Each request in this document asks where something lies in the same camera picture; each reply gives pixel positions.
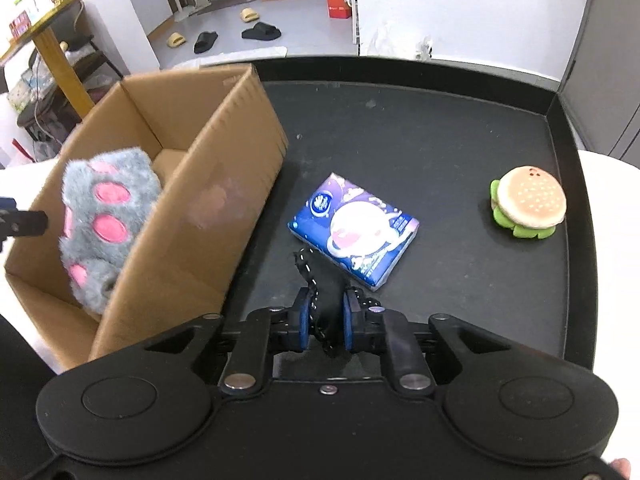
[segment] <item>black table surface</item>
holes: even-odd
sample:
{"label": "black table surface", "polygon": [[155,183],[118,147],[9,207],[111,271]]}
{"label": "black table surface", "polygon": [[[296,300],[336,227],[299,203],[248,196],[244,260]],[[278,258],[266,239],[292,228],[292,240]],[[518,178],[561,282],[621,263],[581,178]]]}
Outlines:
{"label": "black table surface", "polygon": [[415,216],[417,236],[372,297],[412,321],[447,312],[562,355],[568,253],[564,224],[519,240],[493,221],[489,184],[516,166],[558,176],[545,117],[481,100],[373,84],[268,82],[289,137],[271,192],[229,290],[244,319],[289,306],[305,283],[287,221],[331,173]]}

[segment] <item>slipper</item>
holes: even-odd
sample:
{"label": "slipper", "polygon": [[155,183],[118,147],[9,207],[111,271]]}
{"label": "slipper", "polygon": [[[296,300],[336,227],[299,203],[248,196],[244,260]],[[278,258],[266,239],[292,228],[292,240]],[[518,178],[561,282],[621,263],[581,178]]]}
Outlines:
{"label": "slipper", "polygon": [[245,23],[249,23],[259,19],[260,15],[251,7],[247,7],[246,9],[242,9],[242,12],[240,12],[240,18],[242,18]]}
{"label": "slipper", "polygon": [[201,32],[198,36],[198,40],[193,45],[194,54],[202,54],[209,50],[218,39],[218,33],[213,32]]}
{"label": "slipper", "polygon": [[166,40],[166,46],[170,48],[175,48],[177,46],[181,46],[186,41],[187,40],[184,39],[183,35],[178,34],[177,32],[174,32],[172,35],[169,36],[169,39]]}
{"label": "slipper", "polygon": [[252,28],[242,31],[242,37],[246,40],[271,41],[282,36],[280,29],[269,23],[258,22]]}

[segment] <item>yellow table leg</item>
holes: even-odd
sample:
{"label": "yellow table leg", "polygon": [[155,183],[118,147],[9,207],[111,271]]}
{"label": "yellow table leg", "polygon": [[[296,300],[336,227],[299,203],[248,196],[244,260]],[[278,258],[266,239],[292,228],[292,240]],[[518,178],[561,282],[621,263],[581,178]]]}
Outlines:
{"label": "yellow table leg", "polygon": [[89,110],[94,107],[94,102],[91,101],[76,72],[66,60],[51,27],[47,27],[35,36],[33,43],[74,110],[78,112],[81,119],[84,119]]}

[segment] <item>tray rim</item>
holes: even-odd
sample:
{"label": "tray rim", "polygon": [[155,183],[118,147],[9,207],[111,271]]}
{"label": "tray rim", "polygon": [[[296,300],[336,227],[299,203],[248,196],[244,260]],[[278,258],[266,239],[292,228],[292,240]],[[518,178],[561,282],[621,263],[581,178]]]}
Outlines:
{"label": "tray rim", "polygon": [[578,149],[558,93],[467,68],[381,57],[308,56],[252,61],[263,82],[383,84],[444,92],[519,108],[545,118],[567,198],[566,361],[593,369],[598,320],[596,249]]}

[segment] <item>gray plush toy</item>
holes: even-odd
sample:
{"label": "gray plush toy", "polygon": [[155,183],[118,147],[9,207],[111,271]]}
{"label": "gray plush toy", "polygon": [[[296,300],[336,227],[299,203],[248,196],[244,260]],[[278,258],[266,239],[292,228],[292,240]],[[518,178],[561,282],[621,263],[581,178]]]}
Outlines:
{"label": "gray plush toy", "polygon": [[160,195],[151,160],[139,148],[72,160],[62,182],[62,263],[76,300],[103,314],[133,243]]}

